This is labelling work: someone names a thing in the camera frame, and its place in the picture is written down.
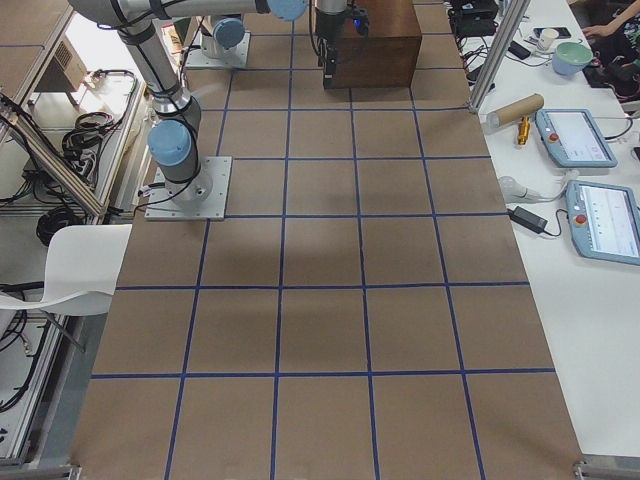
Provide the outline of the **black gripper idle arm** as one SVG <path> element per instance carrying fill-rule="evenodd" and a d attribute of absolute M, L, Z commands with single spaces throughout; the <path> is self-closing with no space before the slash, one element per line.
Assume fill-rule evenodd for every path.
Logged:
<path fill-rule="evenodd" d="M 314 13 L 317 49 L 322 55 L 323 87 L 330 88 L 337 69 L 338 51 L 335 46 L 343 31 L 347 1 L 317 0 Z"/>

